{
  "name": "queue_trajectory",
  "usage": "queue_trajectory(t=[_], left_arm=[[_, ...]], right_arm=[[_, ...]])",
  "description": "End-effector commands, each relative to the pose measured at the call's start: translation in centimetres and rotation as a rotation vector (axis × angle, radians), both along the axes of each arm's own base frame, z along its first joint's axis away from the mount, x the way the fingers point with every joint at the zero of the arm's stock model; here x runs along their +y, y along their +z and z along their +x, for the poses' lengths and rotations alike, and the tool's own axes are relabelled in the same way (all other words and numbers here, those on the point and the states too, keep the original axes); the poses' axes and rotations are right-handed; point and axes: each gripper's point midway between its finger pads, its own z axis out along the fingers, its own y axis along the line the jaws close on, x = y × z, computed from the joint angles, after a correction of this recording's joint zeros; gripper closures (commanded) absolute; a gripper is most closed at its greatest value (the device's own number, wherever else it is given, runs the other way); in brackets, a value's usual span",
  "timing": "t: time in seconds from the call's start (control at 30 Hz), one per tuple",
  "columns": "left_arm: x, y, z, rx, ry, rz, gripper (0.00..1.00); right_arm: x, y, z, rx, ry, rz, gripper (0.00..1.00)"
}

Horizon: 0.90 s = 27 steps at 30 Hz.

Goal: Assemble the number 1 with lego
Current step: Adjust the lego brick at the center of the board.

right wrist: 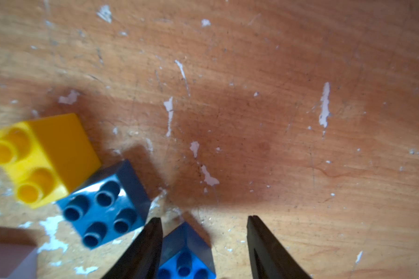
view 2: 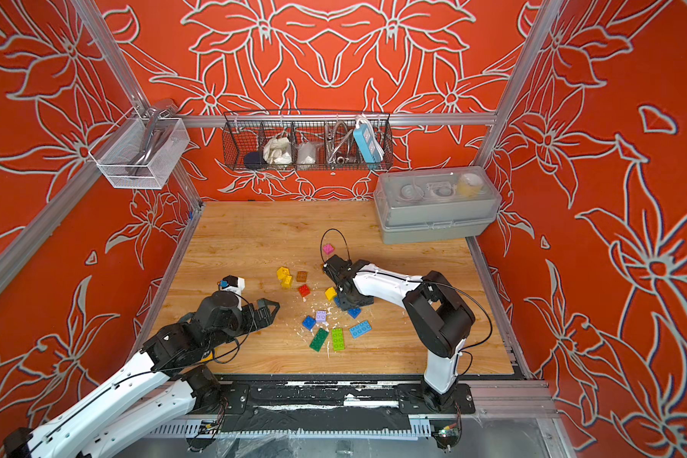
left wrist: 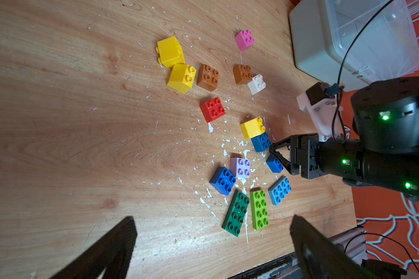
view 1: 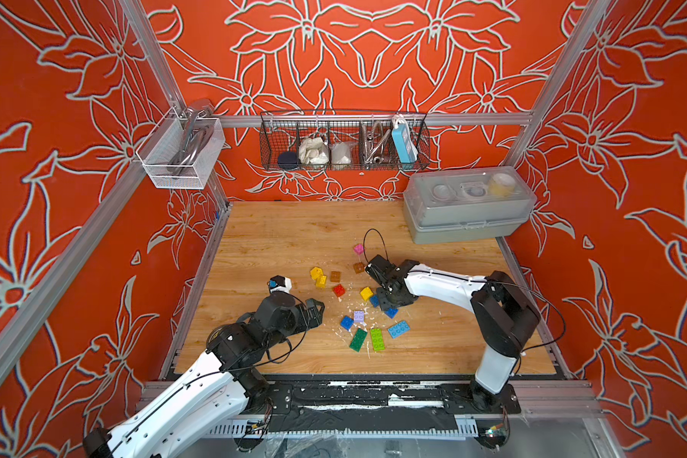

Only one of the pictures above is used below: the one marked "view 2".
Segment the dark blue lego brick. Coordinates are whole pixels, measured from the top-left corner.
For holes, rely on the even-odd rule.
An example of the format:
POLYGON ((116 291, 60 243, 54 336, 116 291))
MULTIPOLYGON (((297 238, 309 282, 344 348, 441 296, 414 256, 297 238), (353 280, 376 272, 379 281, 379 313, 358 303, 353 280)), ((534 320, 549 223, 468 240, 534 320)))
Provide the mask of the dark blue lego brick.
POLYGON ((353 309, 349 309, 347 311, 347 314, 351 318, 356 319, 361 314, 361 312, 362 312, 362 310, 360 308, 353 308, 353 309))

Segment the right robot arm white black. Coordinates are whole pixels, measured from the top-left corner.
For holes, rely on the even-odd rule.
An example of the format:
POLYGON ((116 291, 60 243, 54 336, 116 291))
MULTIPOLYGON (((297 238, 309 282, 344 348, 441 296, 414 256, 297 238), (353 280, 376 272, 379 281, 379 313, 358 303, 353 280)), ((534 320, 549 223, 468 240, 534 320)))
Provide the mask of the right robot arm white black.
POLYGON ((427 349, 421 383, 423 401, 436 412, 453 406, 460 352, 476 322, 464 295, 437 271, 408 276, 337 255, 324 261, 323 271, 334 283, 342 309, 373 305, 379 299, 406 311, 427 349))

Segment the yellow lego brick small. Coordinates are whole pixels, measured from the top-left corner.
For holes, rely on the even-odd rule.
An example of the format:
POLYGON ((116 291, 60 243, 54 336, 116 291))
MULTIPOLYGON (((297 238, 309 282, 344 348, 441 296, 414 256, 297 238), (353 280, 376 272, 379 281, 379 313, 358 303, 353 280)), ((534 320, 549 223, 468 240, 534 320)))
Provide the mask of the yellow lego brick small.
POLYGON ((332 301, 337 297, 337 292, 334 287, 330 287, 326 290, 326 292, 324 292, 324 295, 326 295, 326 299, 328 299, 328 301, 332 301))

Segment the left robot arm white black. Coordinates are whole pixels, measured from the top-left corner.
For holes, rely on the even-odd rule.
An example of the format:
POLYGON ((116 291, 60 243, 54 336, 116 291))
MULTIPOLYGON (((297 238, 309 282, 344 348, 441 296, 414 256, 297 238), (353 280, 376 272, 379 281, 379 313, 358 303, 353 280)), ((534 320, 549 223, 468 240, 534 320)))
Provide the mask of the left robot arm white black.
POLYGON ((110 457, 187 413, 225 412, 229 399, 205 357, 274 323, 280 305, 227 289, 148 339, 106 382, 49 422, 4 440, 9 457, 110 457))

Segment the lime green lego brick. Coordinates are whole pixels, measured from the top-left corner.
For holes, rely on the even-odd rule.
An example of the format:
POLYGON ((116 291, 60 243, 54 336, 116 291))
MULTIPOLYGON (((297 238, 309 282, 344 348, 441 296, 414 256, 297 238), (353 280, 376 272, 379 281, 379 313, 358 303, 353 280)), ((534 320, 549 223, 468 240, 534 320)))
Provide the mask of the lime green lego brick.
POLYGON ((345 334, 341 328, 334 328, 331 330, 332 347, 335 351, 345 350, 345 334))

